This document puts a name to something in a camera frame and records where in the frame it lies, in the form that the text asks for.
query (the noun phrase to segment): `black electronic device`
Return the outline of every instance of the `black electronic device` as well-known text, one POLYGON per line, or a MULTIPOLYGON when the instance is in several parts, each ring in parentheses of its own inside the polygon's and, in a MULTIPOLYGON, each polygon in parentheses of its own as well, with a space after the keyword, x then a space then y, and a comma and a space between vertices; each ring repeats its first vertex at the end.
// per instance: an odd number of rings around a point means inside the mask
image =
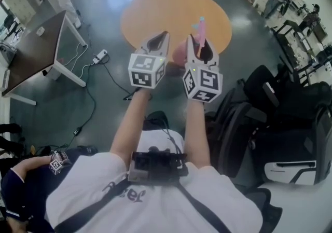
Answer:
POLYGON ((169 149, 159 151, 151 147, 149 152, 133 152, 128 181, 151 185, 173 185, 181 176, 188 175, 186 154, 174 154, 169 149))

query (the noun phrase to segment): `round table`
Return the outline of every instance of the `round table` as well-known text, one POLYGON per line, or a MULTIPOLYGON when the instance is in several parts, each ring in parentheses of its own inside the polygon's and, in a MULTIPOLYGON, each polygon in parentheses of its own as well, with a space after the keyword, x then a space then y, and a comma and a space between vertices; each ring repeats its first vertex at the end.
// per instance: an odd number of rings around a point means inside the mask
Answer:
POLYGON ((168 58, 189 34, 196 35, 192 27, 200 17, 206 21, 206 37, 217 53, 224 51, 232 37, 232 26, 224 10, 213 0, 133 0, 121 18, 121 30, 126 40, 138 48, 150 36, 170 33, 168 58))

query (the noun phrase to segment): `black strap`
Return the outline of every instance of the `black strap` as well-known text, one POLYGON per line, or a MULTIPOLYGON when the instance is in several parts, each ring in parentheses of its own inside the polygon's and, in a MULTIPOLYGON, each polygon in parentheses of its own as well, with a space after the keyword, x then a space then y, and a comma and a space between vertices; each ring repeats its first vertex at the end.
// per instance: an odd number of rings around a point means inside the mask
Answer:
POLYGON ((99 210, 107 205, 114 197, 121 195, 121 193, 123 193, 123 191, 130 185, 131 182, 129 182, 128 179, 120 181, 117 185, 110 189, 109 192, 106 193, 100 201, 84 208, 83 210, 58 224, 54 228, 55 232, 74 233, 80 230, 98 213, 99 210))
MULTIPOLYGON (((131 185, 128 179, 124 179, 109 190, 104 197, 69 217, 55 227, 55 232, 58 233, 74 233, 85 226, 103 207, 105 207, 114 197, 121 195, 121 193, 131 185)), ((231 233, 220 218, 213 213, 208 207, 196 200, 190 193, 178 183, 176 187, 189 200, 192 206, 199 212, 219 233, 231 233)))

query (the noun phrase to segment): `black and white marker cube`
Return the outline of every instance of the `black and white marker cube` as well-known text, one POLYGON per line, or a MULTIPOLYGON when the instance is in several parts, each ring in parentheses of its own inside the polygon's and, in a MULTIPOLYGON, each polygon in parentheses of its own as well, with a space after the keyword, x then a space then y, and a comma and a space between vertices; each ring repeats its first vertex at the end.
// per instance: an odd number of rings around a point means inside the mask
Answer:
POLYGON ((210 103, 222 93, 223 75, 202 66, 190 66, 183 83, 187 98, 210 103))
POLYGON ((132 86, 154 89, 165 75, 164 57, 131 54, 128 72, 132 86))

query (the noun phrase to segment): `person in dark blue shirt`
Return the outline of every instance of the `person in dark blue shirt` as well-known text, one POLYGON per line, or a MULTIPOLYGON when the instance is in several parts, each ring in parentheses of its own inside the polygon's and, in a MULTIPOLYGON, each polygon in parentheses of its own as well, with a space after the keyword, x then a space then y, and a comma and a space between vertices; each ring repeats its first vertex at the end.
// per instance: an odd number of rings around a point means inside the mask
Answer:
MULTIPOLYGON (((81 155, 97 153, 93 146, 68 149, 73 164, 81 155)), ((60 185, 70 167, 54 175, 49 169, 51 156, 25 159, 10 169, 1 180, 6 219, 12 232, 54 232, 45 219, 46 199, 60 185)))

